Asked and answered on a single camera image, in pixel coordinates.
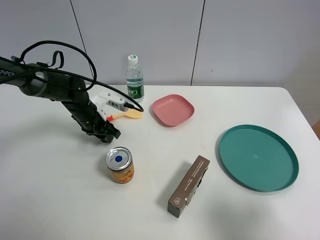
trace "green round plate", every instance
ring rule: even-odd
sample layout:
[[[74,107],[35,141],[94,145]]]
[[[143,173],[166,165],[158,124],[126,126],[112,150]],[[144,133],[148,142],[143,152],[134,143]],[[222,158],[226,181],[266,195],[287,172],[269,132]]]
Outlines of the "green round plate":
[[[266,128],[235,126],[219,145],[221,161],[240,184],[261,192],[279,191],[295,182],[299,163],[289,144]]]

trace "pink square plate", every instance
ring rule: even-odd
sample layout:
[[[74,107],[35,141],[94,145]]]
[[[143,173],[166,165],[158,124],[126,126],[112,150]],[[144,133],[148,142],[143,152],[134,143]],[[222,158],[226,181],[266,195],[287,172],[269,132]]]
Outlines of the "pink square plate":
[[[152,104],[155,115],[167,126],[175,127],[188,120],[195,112],[183,96],[171,94],[156,100]]]

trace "water bottle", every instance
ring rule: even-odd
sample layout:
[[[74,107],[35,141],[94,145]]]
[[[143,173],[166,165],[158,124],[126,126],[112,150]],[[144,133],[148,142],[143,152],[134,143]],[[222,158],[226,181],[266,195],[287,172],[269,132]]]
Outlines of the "water bottle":
[[[145,98],[144,91],[144,75],[138,64],[137,55],[128,56],[128,68],[126,70],[126,85],[128,87],[128,95],[138,103]]]

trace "tin can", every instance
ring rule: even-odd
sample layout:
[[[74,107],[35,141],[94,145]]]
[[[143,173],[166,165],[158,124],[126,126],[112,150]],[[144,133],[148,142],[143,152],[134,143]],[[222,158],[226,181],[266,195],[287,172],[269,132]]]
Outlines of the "tin can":
[[[135,168],[131,152],[122,146],[112,148],[105,158],[112,179],[119,184],[126,184],[134,177]]]

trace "bottle cap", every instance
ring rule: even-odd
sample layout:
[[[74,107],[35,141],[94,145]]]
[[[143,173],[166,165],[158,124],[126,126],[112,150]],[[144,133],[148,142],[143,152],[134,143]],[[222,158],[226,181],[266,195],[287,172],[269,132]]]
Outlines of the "bottle cap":
[[[129,55],[128,56],[128,64],[129,64],[129,66],[136,65],[137,63],[138,63],[137,55]]]

